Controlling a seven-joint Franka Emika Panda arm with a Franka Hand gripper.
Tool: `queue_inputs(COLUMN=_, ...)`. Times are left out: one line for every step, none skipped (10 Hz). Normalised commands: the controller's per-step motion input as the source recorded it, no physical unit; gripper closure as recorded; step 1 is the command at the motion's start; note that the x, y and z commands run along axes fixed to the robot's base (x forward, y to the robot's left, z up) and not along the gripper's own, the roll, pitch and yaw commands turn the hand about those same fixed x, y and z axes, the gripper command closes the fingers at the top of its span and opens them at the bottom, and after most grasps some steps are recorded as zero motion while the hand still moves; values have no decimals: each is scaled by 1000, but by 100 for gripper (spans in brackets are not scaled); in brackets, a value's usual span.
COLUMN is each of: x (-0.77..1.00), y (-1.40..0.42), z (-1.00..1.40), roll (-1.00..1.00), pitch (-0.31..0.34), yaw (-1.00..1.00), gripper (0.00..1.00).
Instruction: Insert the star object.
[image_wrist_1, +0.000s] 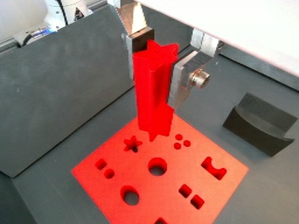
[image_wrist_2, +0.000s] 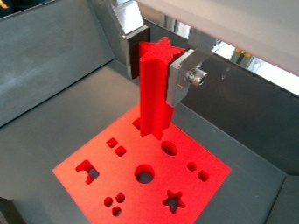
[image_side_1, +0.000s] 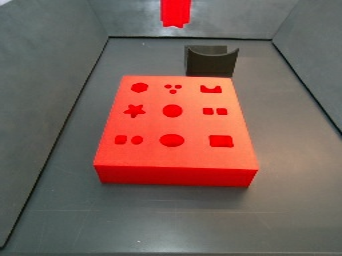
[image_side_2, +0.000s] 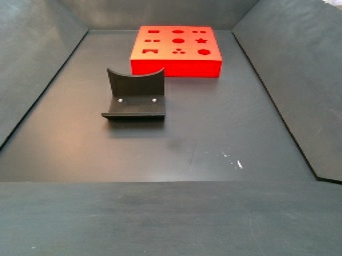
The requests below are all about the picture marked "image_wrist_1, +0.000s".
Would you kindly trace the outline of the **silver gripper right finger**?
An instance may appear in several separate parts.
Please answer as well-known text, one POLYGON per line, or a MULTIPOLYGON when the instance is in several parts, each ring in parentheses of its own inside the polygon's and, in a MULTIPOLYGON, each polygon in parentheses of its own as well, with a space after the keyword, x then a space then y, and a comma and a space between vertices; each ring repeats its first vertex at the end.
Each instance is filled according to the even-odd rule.
POLYGON ((221 41, 203 31, 194 29, 190 51, 173 66, 173 81, 169 94, 169 105, 178 109, 191 94, 193 87, 205 88, 210 74, 205 67, 219 53, 221 41))

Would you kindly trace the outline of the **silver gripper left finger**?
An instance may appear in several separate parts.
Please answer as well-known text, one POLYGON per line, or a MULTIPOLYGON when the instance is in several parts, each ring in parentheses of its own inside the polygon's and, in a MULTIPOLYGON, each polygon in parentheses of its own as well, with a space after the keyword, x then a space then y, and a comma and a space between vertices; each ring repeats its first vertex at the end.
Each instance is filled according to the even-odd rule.
POLYGON ((130 77, 134 76, 134 53, 146 49, 147 40, 155 38, 155 30, 147 25, 142 4, 137 1, 117 1, 117 12, 126 29, 125 41, 129 53, 130 77))

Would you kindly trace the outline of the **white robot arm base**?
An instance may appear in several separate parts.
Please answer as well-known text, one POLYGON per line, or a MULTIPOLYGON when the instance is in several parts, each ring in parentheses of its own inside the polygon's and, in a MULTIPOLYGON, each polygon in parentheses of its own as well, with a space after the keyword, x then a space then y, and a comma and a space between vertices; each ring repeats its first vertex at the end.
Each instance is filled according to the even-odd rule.
POLYGON ((26 46, 93 14, 85 0, 45 0, 45 2, 47 15, 43 22, 14 35, 19 46, 26 46))

